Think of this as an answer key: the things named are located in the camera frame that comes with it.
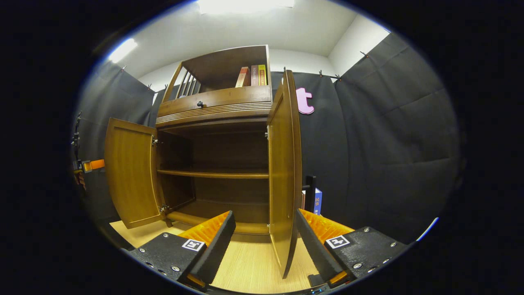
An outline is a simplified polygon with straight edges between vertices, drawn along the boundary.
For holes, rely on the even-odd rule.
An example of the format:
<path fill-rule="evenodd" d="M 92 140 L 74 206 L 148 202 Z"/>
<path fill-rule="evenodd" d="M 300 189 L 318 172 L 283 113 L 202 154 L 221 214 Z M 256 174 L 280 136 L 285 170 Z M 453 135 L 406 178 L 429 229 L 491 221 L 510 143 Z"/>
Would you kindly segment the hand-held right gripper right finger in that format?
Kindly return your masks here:
<path fill-rule="evenodd" d="M 410 247 L 372 227 L 352 229 L 304 209 L 296 210 L 294 223 L 318 271 L 313 286 L 335 288 L 365 278 Z"/>

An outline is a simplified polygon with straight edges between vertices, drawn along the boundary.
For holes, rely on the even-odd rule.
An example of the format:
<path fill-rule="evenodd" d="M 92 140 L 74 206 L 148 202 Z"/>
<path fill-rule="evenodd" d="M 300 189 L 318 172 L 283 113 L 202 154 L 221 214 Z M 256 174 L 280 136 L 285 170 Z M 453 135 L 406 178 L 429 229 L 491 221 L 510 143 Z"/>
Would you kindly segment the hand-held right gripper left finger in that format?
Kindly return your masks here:
<path fill-rule="evenodd" d="M 180 234 L 161 233 L 129 256 L 172 282 L 206 290 L 217 275 L 235 228 L 233 211 L 226 211 Z"/>

